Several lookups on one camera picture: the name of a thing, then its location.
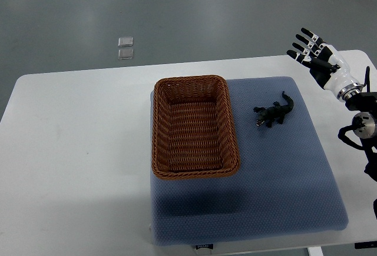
gray floor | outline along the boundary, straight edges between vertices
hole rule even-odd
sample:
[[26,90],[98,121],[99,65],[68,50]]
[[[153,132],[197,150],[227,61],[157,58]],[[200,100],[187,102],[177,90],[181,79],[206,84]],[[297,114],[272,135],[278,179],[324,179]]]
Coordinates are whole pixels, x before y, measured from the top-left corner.
[[[302,26],[376,65],[376,9],[377,0],[0,0],[0,117],[25,74],[283,55]],[[119,61],[118,37],[129,35],[134,59]]]

toy crocodile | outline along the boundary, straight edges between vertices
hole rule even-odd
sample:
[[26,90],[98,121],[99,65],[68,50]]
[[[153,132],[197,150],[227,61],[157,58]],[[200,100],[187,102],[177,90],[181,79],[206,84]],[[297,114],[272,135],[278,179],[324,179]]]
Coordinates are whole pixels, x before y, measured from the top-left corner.
[[258,127],[268,120],[268,122],[266,123],[266,126],[268,128],[271,128],[272,122],[276,118],[279,124],[283,123],[285,115],[288,114],[290,111],[292,111],[294,103],[291,97],[286,95],[284,91],[282,93],[282,97],[288,102],[287,105],[281,106],[279,102],[275,101],[273,103],[274,106],[269,107],[269,108],[254,107],[254,112],[258,113],[258,118],[257,118]]

blue mat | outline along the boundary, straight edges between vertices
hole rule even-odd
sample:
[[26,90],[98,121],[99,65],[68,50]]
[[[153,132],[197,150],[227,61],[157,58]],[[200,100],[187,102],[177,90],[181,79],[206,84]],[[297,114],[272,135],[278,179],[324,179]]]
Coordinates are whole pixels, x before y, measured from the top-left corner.
[[[343,230],[348,216],[292,78],[227,81],[241,167],[231,177],[164,181],[151,172],[155,245],[208,244]],[[256,126],[255,106],[295,102],[282,125]]]

wicker basket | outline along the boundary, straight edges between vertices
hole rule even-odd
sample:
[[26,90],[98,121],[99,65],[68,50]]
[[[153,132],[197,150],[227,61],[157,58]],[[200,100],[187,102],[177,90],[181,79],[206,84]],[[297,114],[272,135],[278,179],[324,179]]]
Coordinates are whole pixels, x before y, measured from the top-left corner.
[[153,98],[153,173],[161,179],[226,177],[239,166],[225,79],[159,80]]

robot finger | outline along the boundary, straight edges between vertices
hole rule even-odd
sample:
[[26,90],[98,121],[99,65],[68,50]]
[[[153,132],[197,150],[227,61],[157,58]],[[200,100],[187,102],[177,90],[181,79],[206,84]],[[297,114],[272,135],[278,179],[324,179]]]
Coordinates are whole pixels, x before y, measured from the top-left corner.
[[321,72],[324,74],[329,74],[331,72],[335,72],[337,70],[336,66],[331,65],[330,63],[323,61],[321,59],[317,59],[308,55],[304,55],[293,50],[288,50],[287,54],[295,59],[298,63],[306,66],[309,69],[313,69],[317,72]]
[[312,41],[309,41],[307,40],[305,37],[299,35],[299,34],[296,34],[296,38],[301,41],[302,43],[304,43],[309,49],[312,50],[312,52],[318,56],[319,53],[320,53],[320,48],[318,47],[318,45],[316,45],[314,42]]
[[304,47],[302,47],[301,45],[297,44],[297,43],[292,43],[292,46],[295,47],[297,50],[299,50],[302,54],[304,55],[309,55],[311,57],[315,57],[316,55],[310,51],[309,49],[306,49]]
[[313,32],[311,32],[310,30],[306,29],[306,28],[301,28],[301,32],[305,35],[307,35],[308,37],[311,38],[311,40],[319,47],[319,48],[323,48],[323,45],[326,44],[325,41],[323,41],[323,39],[321,37],[319,37],[318,35],[315,35]]

